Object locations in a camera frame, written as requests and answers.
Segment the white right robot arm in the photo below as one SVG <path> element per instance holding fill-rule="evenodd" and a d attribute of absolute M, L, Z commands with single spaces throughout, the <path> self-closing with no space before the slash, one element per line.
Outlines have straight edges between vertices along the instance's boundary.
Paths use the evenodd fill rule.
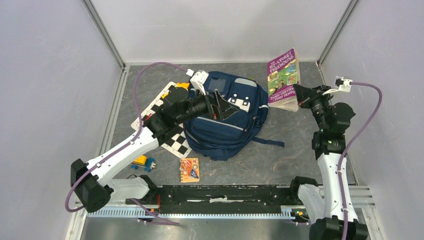
<path fill-rule="evenodd" d="M 311 223 L 311 240 L 366 240 L 368 228 L 358 220 L 347 183 L 345 131 L 356 115 L 344 102 L 330 103 L 333 88 L 320 85 L 308 88 L 294 84 L 298 106 L 311 110 L 318 131 L 314 132 L 311 148 L 320 169 L 324 195 L 315 181 L 297 177 L 298 185 L 289 189 L 289 199 L 302 204 Z"/>

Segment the purple green paperback book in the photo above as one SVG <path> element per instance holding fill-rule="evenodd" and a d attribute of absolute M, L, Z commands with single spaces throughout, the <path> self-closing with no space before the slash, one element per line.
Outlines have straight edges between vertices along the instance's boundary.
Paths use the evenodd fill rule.
<path fill-rule="evenodd" d="M 299 109 L 294 84 L 301 82 L 297 52 L 291 48 L 267 63 L 268 105 L 297 112 Z"/>

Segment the navy blue student backpack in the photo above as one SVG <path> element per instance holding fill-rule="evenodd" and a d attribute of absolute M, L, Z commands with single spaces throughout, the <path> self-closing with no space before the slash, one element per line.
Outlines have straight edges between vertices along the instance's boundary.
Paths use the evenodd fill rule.
<path fill-rule="evenodd" d="M 220 71 L 210 71 L 203 84 L 210 95 L 217 90 L 240 110 L 225 120 L 205 115 L 183 124 L 189 147 L 214 161 L 226 161 L 238 154 L 249 142 L 285 147 L 282 141 L 257 137 L 264 126 L 269 102 L 267 91 L 255 80 Z"/>

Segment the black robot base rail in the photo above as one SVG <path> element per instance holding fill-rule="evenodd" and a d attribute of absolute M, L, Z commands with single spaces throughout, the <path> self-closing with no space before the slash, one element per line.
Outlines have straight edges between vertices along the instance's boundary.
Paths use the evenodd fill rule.
<path fill-rule="evenodd" d="M 138 199 L 162 214 L 277 214 L 303 203 L 288 185 L 162 185 Z"/>

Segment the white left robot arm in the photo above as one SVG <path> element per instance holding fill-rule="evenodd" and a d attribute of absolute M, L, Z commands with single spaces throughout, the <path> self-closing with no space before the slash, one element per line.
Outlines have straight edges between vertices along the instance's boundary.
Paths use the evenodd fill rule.
<path fill-rule="evenodd" d="M 70 166 L 71 190 L 65 200 L 68 212 L 72 193 L 82 208 L 89 213 L 103 208 L 110 200 L 140 199 L 153 203 L 157 190 L 141 177 L 114 179 L 124 167 L 137 157 L 167 142 L 177 133 L 177 127 L 191 119 L 206 116 L 212 120 L 225 120 L 237 113 L 240 107 L 225 100 L 214 90 L 212 94 L 196 91 L 194 98 L 183 87 L 172 87 L 162 99 L 162 106 L 153 114 L 144 116 L 139 129 L 108 152 L 83 162 L 80 158 Z"/>

